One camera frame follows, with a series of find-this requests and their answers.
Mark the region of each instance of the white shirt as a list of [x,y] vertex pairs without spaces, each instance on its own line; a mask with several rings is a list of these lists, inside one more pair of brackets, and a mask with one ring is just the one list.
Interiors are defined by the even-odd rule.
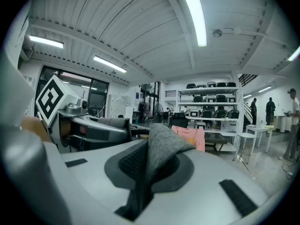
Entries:
[[[293,103],[292,103],[292,112],[296,113],[297,111],[300,111],[299,101],[295,97]],[[299,122],[299,117],[292,117],[292,125],[297,125]]]

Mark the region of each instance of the standing fan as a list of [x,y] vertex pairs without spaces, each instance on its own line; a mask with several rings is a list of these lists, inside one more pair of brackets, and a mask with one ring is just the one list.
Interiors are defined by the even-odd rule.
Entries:
[[146,102],[140,102],[138,106],[138,111],[140,112],[139,120],[143,120],[144,117],[148,117],[147,113],[149,112],[149,104]]
[[162,123],[164,110],[161,104],[156,104],[153,109],[153,123]]

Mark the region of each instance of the cap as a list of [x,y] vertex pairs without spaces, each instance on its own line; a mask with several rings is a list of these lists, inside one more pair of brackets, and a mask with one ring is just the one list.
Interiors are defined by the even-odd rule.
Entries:
[[296,92],[295,88],[291,88],[287,93],[290,94],[291,92]]

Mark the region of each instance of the pink cloth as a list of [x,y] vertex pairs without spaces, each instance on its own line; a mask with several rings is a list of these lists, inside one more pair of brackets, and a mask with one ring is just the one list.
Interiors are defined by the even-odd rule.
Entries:
[[194,146],[197,150],[205,152],[205,140],[204,140],[204,130],[203,128],[193,129],[193,128],[183,128],[172,126],[172,131],[177,133],[183,139],[194,139]]

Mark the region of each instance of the standing person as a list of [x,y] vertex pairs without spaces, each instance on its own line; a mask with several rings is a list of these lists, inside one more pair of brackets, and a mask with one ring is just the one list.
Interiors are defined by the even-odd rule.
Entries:
[[296,98],[296,90],[294,88],[290,89],[287,93],[290,94],[292,102],[292,112],[285,112],[287,117],[292,117],[291,132],[289,138],[289,144],[286,148],[286,151],[282,157],[279,157],[280,160],[291,160],[295,158],[296,148],[297,148],[297,132],[299,128],[299,117],[300,117],[300,108],[299,101]]
[[269,98],[269,101],[266,105],[266,122],[267,125],[270,125],[271,122],[274,121],[274,111],[275,111],[275,103],[273,102],[272,98]]
[[252,124],[256,125],[256,116],[257,116],[257,108],[256,108],[256,98],[253,99],[253,102],[251,103],[251,115],[252,115]]

